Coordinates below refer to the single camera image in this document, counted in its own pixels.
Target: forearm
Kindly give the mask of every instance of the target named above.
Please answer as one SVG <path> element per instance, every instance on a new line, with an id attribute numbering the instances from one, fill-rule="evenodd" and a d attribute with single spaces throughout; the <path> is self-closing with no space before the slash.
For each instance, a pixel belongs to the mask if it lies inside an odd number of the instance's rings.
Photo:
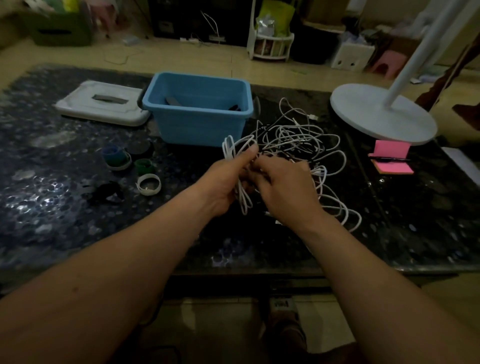
<path id="1" fill-rule="evenodd" d="M 104 362 L 210 218 L 193 186 L 2 299 L 0 358 Z"/>
<path id="2" fill-rule="evenodd" d="M 372 363 L 477 363 L 480 342 L 334 218 L 298 233 L 320 262 Z"/>

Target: speckled countertop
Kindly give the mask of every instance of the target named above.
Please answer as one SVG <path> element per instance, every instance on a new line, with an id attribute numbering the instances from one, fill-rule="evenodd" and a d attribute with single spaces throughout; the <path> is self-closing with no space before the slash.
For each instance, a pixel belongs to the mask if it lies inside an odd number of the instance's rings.
<path id="1" fill-rule="evenodd" d="M 150 120 L 138 128 L 65 118 L 53 104 L 85 80 L 143 87 L 149 77 L 102 70 L 44 66 L 0 95 L 0 270 L 45 269 L 143 218 L 195 182 L 219 148 L 166 145 Z M 278 116 L 278 101 L 320 117 L 342 136 L 346 168 L 329 177 L 340 199 L 362 214 L 354 235 L 391 266 L 407 273 L 480 270 L 480 194 L 477 186 L 433 142 L 411 149 L 411 176 L 381 176 L 368 160 L 373 139 L 346 126 L 328 110 L 329 93 L 252 86 L 264 122 Z M 153 197 L 136 193 L 134 170 L 115 174 L 99 149 L 150 139 L 162 179 Z M 92 206 L 80 196 L 84 184 L 117 181 L 120 205 Z M 256 205 L 261 206 L 258 197 Z M 214 219 L 175 274 L 287 273 L 320 275 L 303 243 L 261 208 L 243 217 L 234 204 Z"/>

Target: plastic bin handle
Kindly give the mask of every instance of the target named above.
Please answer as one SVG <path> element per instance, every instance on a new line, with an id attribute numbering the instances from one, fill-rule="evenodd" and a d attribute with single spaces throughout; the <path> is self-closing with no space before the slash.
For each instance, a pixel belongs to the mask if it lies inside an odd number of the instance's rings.
<path id="1" fill-rule="evenodd" d="M 150 83 L 152 82 L 152 79 L 153 79 L 153 77 L 150 79 L 150 82 L 147 83 L 147 84 L 142 88 L 142 91 L 141 91 L 140 95 L 138 95 L 137 106 L 138 106 L 139 108 L 141 108 L 142 110 L 145 110 L 145 109 L 144 109 L 143 99 L 144 99 L 144 96 L 145 96 L 145 92 L 147 92 L 147 89 L 148 89 L 148 87 L 150 86 Z"/>

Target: pink sticky notes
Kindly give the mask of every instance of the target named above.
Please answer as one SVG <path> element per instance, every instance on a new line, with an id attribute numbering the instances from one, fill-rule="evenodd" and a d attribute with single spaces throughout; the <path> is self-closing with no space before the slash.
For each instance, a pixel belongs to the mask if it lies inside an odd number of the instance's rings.
<path id="1" fill-rule="evenodd" d="M 393 142 L 391 140 L 377 140 L 375 142 L 375 150 L 370 153 L 370 157 L 387 157 L 387 158 L 406 158 L 410 143 Z"/>
<path id="2" fill-rule="evenodd" d="M 383 174 L 413 174 L 412 168 L 405 162 L 378 162 L 372 160 L 373 165 Z"/>

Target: tangled cables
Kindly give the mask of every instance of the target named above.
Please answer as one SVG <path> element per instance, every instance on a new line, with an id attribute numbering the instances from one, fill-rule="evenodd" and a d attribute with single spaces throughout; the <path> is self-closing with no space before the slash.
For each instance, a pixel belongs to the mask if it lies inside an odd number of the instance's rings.
<path id="1" fill-rule="evenodd" d="M 282 104 L 284 103 L 289 107 L 289 110 L 286 112 L 282 110 Z M 315 116 L 308 115 L 302 109 L 292 107 L 285 97 L 280 100 L 278 107 L 282 116 L 274 123 L 263 125 L 261 121 L 257 120 L 256 128 L 250 135 L 236 142 L 231 135 L 225 138 L 222 143 L 225 159 L 231 160 L 252 144 L 257 143 L 260 149 L 259 153 L 261 154 L 283 157 L 293 163 L 302 160 L 307 161 L 311 168 L 318 200 L 320 202 L 322 202 L 322 199 L 328 200 L 326 204 L 322 204 L 322 207 L 326 210 L 332 210 L 334 216 L 341 221 L 342 225 L 348 221 L 350 216 L 356 215 L 358 218 L 357 224 L 349 230 L 350 232 L 354 231 L 361 224 L 361 215 L 357 211 L 349 209 L 340 201 L 335 192 L 325 184 L 328 176 L 340 173 L 347 164 L 347 156 L 344 152 L 337 149 L 340 145 L 340 137 L 336 134 L 326 134 L 319 126 L 310 124 L 310 119 L 314 119 Z M 305 117 L 306 124 L 300 125 L 293 117 L 293 113 Z M 289 124 L 280 124 L 282 119 L 289 121 Z M 327 171 L 323 161 L 334 154 L 340 155 L 343 162 L 337 170 L 330 172 Z M 243 189 L 240 180 L 238 180 L 235 186 L 235 194 L 240 203 L 242 213 L 246 215 L 248 209 L 253 207 L 253 204 Z"/>

